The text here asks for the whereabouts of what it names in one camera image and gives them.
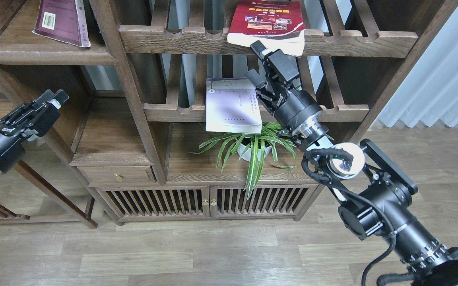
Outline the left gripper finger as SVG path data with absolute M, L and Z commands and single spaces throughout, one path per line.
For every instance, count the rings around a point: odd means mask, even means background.
M 50 89 L 47 89 L 41 96 L 31 102 L 31 109 L 42 109 L 48 105 L 54 106 L 54 103 L 51 103 L 53 100 L 54 93 Z

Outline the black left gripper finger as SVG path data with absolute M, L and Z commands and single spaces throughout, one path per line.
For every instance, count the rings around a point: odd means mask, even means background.
M 53 94 L 52 98 L 50 99 L 50 104 L 52 104 L 55 108 L 61 108 L 68 99 L 69 96 L 62 89 L 60 89 Z

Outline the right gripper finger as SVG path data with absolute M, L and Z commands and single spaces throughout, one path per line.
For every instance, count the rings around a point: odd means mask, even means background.
M 300 78 L 298 68 L 287 58 L 282 50 L 271 51 L 260 41 L 250 45 L 266 70 L 266 76 L 284 86 L 290 86 Z
M 246 76 L 256 89 L 266 89 L 266 79 L 260 76 L 255 69 L 247 71 Z

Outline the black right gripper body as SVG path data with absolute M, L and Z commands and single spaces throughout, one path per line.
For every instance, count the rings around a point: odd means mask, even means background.
M 293 141 L 318 141 L 328 132 L 317 119 L 320 105 L 307 91 L 295 89 L 293 81 L 300 78 L 299 72 L 287 81 L 280 81 L 279 75 L 270 72 L 267 81 L 258 84 L 258 99 Z

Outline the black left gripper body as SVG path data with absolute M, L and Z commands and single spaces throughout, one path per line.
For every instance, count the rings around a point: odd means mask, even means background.
M 24 155 L 24 141 L 43 137 L 60 114 L 59 103 L 22 104 L 0 119 L 0 174 L 8 172 Z

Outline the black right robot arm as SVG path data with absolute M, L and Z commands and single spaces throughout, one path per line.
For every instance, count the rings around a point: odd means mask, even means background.
M 295 88 L 300 74 L 287 56 L 260 41 L 250 47 L 262 62 L 266 79 L 256 70 L 247 77 L 256 86 L 260 103 L 303 152 L 304 172 L 337 197 L 338 213 L 353 234 L 361 240 L 380 236 L 389 245 L 365 268 L 361 284 L 366 284 L 371 267 L 394 251 L 408 272 L 380 275 L 378 286 L 400 281 L 458 286 L 458 247 L 447 249 L 408 210 L 418 191 L 416 184 L 368 139 L 359 145 L 333 145 L 327 127 L 318 121 L 320 105 L 307 91 Z

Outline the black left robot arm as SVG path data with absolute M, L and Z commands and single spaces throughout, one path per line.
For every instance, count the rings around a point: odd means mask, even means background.
M 0 174 L 22 159 L 25 141 L 46 135 L 60 117 L 59 109 L 69 99 L 67 93 L 46 90 L 37 99 L 23 103 L 0 119 Z

